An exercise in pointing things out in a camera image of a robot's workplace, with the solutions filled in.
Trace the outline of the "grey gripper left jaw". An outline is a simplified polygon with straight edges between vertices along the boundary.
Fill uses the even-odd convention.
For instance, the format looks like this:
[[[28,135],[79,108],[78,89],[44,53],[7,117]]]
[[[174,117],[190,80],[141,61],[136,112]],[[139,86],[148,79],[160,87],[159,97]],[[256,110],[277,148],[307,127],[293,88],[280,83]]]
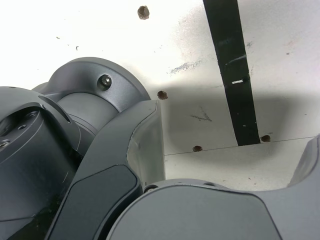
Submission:
[[[141,101],[98,132],[46,238],[104,240],[145,187],[165,178],[161,106]]]

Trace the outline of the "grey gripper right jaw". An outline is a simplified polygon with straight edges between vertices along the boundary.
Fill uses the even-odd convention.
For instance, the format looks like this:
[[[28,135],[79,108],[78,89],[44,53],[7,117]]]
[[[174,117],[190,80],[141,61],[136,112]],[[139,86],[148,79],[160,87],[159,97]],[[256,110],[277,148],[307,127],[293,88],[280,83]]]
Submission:
[[[268,191],[209,185],[158,187],[131,203],[109,240],[317,240],[320,139],[310,140],[290,184]]]

